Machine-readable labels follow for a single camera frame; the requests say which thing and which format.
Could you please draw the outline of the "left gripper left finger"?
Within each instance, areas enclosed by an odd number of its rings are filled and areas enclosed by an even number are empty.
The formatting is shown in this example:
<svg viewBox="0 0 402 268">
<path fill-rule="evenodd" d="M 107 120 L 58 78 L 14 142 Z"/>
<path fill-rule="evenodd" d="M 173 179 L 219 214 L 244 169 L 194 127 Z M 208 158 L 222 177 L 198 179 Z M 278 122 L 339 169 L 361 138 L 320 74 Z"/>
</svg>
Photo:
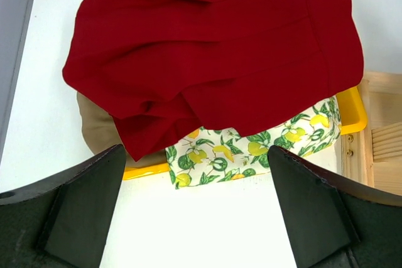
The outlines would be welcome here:
<svg viewBox="0 0 402 268">
<path fill-rule="evenodd" d="M 1 193 L 1 267 L 99 267 L 126 153 L 115 145 Z"/>
</svg>

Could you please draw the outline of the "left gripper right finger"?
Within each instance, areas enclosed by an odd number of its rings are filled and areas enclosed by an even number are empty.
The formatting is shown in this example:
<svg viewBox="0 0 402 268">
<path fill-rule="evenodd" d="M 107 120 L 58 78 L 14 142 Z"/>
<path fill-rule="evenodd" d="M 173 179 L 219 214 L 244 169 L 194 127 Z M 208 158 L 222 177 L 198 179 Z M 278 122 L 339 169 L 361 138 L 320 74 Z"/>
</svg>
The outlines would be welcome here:
<svg viewBox="0 0 402 268">
<path fill-rule="evenodd" d="M 401 267 L 401 197 L 268 151 L 297 267 Z"/>
</svg>

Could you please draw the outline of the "tan khaki skirt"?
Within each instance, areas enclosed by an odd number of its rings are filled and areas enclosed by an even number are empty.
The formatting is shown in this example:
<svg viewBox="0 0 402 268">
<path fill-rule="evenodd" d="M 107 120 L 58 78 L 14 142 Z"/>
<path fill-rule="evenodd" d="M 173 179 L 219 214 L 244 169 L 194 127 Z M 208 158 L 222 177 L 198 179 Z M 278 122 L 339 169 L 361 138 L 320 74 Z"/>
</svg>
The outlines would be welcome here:
<svg viewBox="0 0 402 268">
<path fill-rule="evenodd" d="M 77 103 L 82 120 L 82 136 L 93 154 L 99 154 L 110 147 L 122 144 L 113 118 L 98 105 L 77 92 Z M 126 167 L 144 168 L 156 164 L 167 163 L 165 150 L 145 155 L 135 161 L 126 152 Z"/>
</svg>

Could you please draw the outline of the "plain red skirt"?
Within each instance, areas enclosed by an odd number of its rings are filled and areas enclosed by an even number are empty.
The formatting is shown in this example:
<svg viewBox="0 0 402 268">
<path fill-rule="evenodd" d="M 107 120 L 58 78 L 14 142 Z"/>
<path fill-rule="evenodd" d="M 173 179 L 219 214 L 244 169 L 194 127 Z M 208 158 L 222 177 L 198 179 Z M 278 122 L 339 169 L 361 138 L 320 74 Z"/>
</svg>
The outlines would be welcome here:
<svg viewBox="0 0 402 268">
<path fill-rule="evenodd" d="M 63 68 L 133 159 L 189 133 L 250 136 L 358 85 L 351 0 L 83 0 Z"/>
</svg>

